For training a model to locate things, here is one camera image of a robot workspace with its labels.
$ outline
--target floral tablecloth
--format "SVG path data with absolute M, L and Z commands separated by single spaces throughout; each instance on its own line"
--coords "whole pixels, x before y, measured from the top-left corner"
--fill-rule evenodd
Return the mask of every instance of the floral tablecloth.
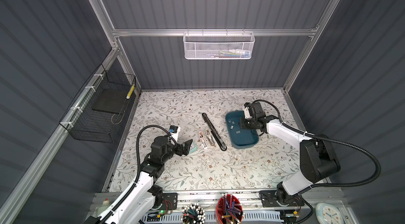
M 228 150 L 221 151 L 217 144 L 203 149 L 196 142 L 197 151 L 189 156 L 174 156 L 166 162 L 157 185 L 165 191 L 276 187 L 299 169 L 298 150 L 269 134 L 262 135 L 254 147 L 235 149 L 226 128 L 228 112 L 242 110 L 246 102 L 256 99 L 272 102 L 283 120 L 296 127 L 281 90 L 143 92 L 110 191 L 123 191 L 136 175 L 136 136 L 141 128 L 156 124 L 168 129 L 177 125 L 182 131 L 179 143 L 188 139 L 198 141 L 198 132 L 208 128 L 201 113 L 208 115 Z M 277 115 L 270 105 L 262 103 L 262 107 L 266 114 Z M 164 134 L 158 128 L 142 133 L 141 161 L 150 153 L 154 138 L 160 135 Z

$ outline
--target light blue clock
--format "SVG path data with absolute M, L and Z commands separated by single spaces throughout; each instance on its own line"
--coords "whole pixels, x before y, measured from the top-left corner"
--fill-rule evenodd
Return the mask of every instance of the light blue clock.
M 337 207 L 326 204 L 318 203 L 315 207 L 316 218 L 321 224 L 344 224 L 342 214 Z

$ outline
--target teal tray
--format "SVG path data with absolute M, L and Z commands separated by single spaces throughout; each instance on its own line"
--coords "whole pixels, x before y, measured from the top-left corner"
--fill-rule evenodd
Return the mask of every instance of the teal tray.
M 249 148 L 259 142 L 259 136 L 257 135 L 256 130 L 242 130 L 240 128 L 240 117 L 244 116 L 245 113 L 243 110 L 232 111 L 225 116 L 230 142 L 236 149 Z

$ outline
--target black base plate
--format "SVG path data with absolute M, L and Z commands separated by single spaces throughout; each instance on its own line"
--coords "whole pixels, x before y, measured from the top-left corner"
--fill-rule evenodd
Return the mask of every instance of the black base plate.
M 297 206 L 294 202 L 289 205 L 280 205 L 275 198 L 276 190 L 263 190 L 259 191 L 261 195 L 261 202 L 263 207 L 280 207 L 280 206 Z M 295 201 L 298 205 L 304 206 L 304 202 L 301 200 Z
M 175 210 L 177 208 L 177 193 L 163 193 L 163 203 L 159 207 L 159 210 L 166 210 L 166 203 L 165 201 L 170 201 L 172 204 L 170 205 L 169 202 L 167 202 L 167 205 L 169 206 L 169 210 Z

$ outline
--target black wire basket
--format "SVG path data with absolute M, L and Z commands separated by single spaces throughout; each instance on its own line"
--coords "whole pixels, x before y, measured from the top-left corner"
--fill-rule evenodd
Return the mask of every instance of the black wire basket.
M 135 85 L 134 75 L 104 70 L 92 87 L 86 87 L 88 91 L 79 105 L 74 108 L 72 108 L 72 105 L 69 106 L 65 114 L 70 109 L 74 109 L 70 121 L 60 121 L 60 125 L 76 140 L 104 143 L 114 143 L 121 140 L 136 94 L 132 93 L 129 99 L 127 99 L 127 96 L 130 92 L 135 91 Z M 119 112 L 113 114 L 94 110 L 93 106 L 104 90 L 128 93 L 123 97 L 123 105 Z

